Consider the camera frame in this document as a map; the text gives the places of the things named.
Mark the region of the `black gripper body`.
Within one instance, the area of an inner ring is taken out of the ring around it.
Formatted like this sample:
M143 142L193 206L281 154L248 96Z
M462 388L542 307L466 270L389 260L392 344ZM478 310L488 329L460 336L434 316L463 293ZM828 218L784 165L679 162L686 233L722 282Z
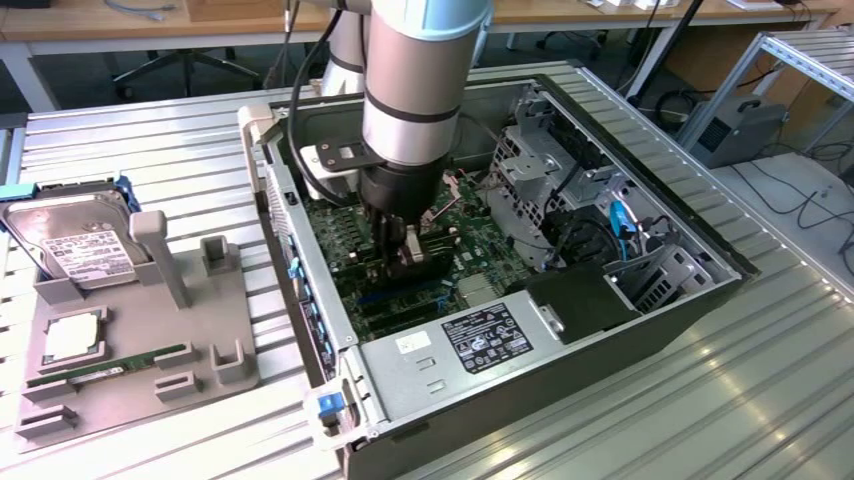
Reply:
M359 172L361 201L384 215L419 219L435 204L447 159L404 166L385 162Z

